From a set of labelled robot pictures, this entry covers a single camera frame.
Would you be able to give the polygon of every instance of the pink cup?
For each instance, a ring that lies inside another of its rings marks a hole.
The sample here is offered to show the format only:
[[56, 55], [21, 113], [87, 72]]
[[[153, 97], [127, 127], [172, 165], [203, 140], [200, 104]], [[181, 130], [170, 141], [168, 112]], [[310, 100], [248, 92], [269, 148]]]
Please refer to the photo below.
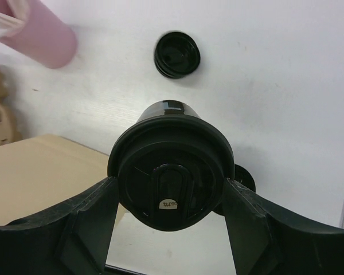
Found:
[[[3, 12], [6, 8], [2, 2], [6, 1], [0, 2], [0, 12]], [[65, 66], [76, 53], [74, 31], [40, 0], [28, 0], [28, 3], [30, 11], [27, 22], [20, 30], [1, 37], [0, 42], [48, 68]]]

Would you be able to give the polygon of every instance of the wooden board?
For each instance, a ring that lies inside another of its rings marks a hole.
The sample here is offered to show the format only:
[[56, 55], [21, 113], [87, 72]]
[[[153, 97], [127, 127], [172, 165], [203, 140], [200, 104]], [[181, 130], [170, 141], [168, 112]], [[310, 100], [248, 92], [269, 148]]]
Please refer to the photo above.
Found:
[[[0, 146], [0, 225], [71, 198], [107, 176], [108, 156], [45, 135]], [[116, 225], [124, 214], [119, 205]]]

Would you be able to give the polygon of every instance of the black tumbler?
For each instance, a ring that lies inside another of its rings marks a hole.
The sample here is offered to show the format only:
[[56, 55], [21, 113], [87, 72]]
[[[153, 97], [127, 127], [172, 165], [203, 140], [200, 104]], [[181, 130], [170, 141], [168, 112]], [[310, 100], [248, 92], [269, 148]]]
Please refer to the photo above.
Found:
[[234, 178], [232, 149], [216, 128], [185, 103], [149, 106], [115, 143], [108, 176], [118, 177], [120, 203], [162, 231], [187, 228], [220, 202]]

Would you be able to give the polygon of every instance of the white table surface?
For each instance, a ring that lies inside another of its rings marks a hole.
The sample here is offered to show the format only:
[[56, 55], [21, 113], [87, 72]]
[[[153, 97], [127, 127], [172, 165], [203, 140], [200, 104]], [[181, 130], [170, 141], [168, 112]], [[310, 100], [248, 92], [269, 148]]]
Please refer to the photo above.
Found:
[[[79, 52], [50, 70], [0, 45], [7, 102], [24, 137], [53, 133], [109, 153], [150, 104], [181, 100], [227, 137], [260, 195], [339, 225], [344, 0], [44, 2], [73, 26]], [[162, 77], [153, 63], [155, 43], [169, 30], [188, 33], [201, 51], [198, 70], [181, 80]], [[168, 235], [129, 214], [108, 263], [151, 275], [232, 274], [224, 220], [214, 215]]]

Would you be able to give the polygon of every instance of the black lid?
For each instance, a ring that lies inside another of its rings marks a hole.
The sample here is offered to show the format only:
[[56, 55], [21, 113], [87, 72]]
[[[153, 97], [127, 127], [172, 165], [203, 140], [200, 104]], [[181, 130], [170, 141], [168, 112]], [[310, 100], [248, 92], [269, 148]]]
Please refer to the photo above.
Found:
[[185, 33], [165, 34], [157, 43], [154, 62], [158, 71], [168, 78], [182, 78], [200, 64], [200, 52], [195, 41]]
[[162, 231], [187, 228], [220, 202], [225, 176], [234, 175], [224, 136], [189, 115], [143, 120], [116, 142], [108, 176], [117, 176], [120, 203]]

